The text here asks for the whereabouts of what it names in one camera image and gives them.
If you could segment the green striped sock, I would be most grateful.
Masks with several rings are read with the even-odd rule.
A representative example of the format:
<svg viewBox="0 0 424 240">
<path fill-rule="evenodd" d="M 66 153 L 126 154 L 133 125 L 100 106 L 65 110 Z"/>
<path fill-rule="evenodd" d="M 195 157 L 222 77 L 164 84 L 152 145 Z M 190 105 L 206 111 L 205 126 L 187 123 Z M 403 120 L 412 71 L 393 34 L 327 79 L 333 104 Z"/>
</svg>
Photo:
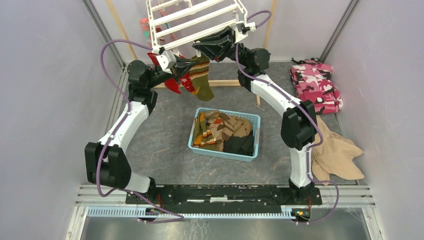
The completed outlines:
<svg viewBox="0 0 424 240">
<path fill-rule="evenodd" d="M 195 63 L 189 70 L 194 94 L 200 101 L 208 102 L 215 97 L 209 84 L 210 59 L 202 54 L 201 56 L 193 56 L 190 60 Z"/>
<path fill-rule="evenodd" d="M 216 151 L 217 143 L 211 129 L 207 126 L 208 112 L 199 112 L 195 118 L 194 130 L 192 134 L 192 146 L 204 150 Z"/>
</svg>

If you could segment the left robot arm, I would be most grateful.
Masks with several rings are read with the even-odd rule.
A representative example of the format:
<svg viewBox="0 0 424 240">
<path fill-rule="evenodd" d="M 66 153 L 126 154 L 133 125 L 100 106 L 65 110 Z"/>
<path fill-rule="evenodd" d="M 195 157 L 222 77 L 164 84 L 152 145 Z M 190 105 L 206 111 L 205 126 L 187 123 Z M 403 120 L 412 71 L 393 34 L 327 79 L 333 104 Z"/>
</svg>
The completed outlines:
<svg viewBox="0 0 424 240">
<path fill-rule="evenodd" d="M 140 125 L 153 112 L 158 94 L 154 87 L 167 80 L 179 80 L 195 66 L 196 61 L 180 57 L 171 50 L 155 55 L 156 65 L 151 67 L 141 60 L 128 64 L 129 96 L 126 106 L 111 129 L 97 142 L 89 142 L 84 149 L 86 174 L 90 183 L 95 184 L 100 196 L 106 197 L 111 191 L 102 192 L 101 187 L 114 190 L 138 192 L 145 204 L 153 203 L 157 190 L 152 187 L 153 179 L 132 171 L 126 151 Z"/>
</svg>

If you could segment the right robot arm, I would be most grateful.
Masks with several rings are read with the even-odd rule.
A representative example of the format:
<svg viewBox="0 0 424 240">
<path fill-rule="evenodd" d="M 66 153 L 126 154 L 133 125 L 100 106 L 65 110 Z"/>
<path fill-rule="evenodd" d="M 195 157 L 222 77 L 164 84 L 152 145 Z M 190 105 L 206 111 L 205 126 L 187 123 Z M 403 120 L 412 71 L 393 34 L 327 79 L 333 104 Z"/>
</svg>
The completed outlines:
<svg viewBox="0 0 424 240">
<path fill-rule="evenodd" d="M 240 85 L 265 100 L 281 116 L 280 135 L 291 158 L 288 196 L 293 203 L 302 204 L 315 187 L 310 175 L 313 143 L 319 133 L 314 104 L 290 95 L 271 80 L 265 73 L 271 54 L 265 48 L 248 48 L 241 43 L 239 37 L 247 31 L 243 24 L 203 30 L 192 46 L 211 61 L 235 61 Z"/>
</svg>

